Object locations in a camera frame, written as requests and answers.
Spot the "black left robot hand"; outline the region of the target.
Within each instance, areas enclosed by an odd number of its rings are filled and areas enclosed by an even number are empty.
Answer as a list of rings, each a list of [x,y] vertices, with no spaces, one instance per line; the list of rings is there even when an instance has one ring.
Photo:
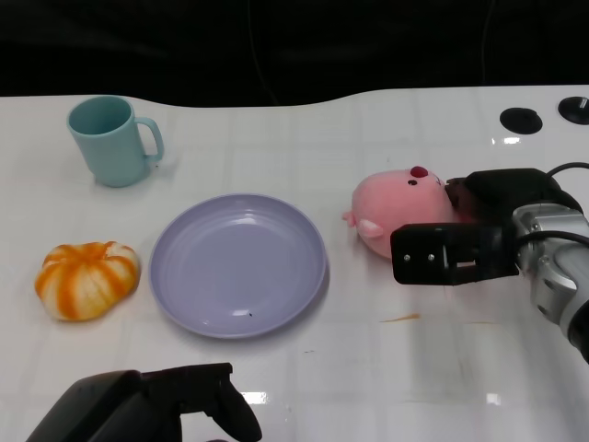
[[[180,441],[180,417],[205,413],[237,441],[260,441],[260,424],[230,380],[229,363],[81,378],[53,405],[29,441]]]

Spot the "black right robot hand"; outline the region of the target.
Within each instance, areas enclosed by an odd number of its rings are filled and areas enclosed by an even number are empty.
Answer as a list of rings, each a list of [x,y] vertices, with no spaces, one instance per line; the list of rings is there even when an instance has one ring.
[[[454,222],[409,223],[390,235],[392,269],[402,285],[463,285],[519,274],[516,238],[531,231],[515,215],[583,210],[538,169],[476,171],[445,185]]]

